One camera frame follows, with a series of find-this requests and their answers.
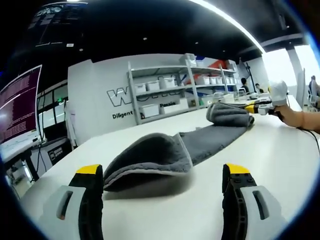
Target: desk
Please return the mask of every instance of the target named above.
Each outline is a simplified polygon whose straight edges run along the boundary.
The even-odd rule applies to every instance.
[[[77,169],[108,164],[138,138],[154,133],[174,135],[211,124],[206,109],[138,125],[91,138],[46,172],[24,195],[22,207],[33,220],[61,185],[68,185]],[[225,163],[248,168],[258,185],[280,202],[282,215],[291,221],[302,209],[317,178],[319,153],[312,135],[288,127],[276,116],[254,115],[252,129],[195,166],[189,186],[179,194],[152,198],[112,199],[103,194],[102,232],[108,240],[212,240],[223,232],[222,173]],[[163,190],[169,180],[154,182]],[[144,186],[136,188],[140,192]]]

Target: ceiling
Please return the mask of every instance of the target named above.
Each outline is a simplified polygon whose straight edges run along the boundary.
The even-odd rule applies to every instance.
[[[194,53],[238,60],[239,53],[253,45],[222,17],[188,0],[56,2],[35,2],[22,11],[21,19],[28,24],[17,26],[17,32],[1,46],[2,86],[39,64],[43,65],[41,90],[65,80],[68,66],[85,59],[97,62],[149,53]],[[301,32],[275,0],[209,2],[259,42]],[[56,4],[39,9],[50,3]]]

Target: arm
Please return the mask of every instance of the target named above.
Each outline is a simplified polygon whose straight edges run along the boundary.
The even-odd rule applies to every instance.
[[[293,111],[289,106],[278,106],[276,112],[283,116],[283,122],[288,126],[313,130],[320,134],[320,112]]]

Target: computer monitor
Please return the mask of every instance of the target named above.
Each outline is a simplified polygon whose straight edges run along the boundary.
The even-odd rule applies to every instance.
[[[12,154],[39,137],[37,92],[42,65],[16,77],[0,91],[1,153]]]

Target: monitor screen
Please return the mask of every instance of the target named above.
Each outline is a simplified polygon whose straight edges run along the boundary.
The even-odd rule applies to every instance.
[[[37,130],[36,98],[41,67],[19,75],[0,91],[2,142]]]

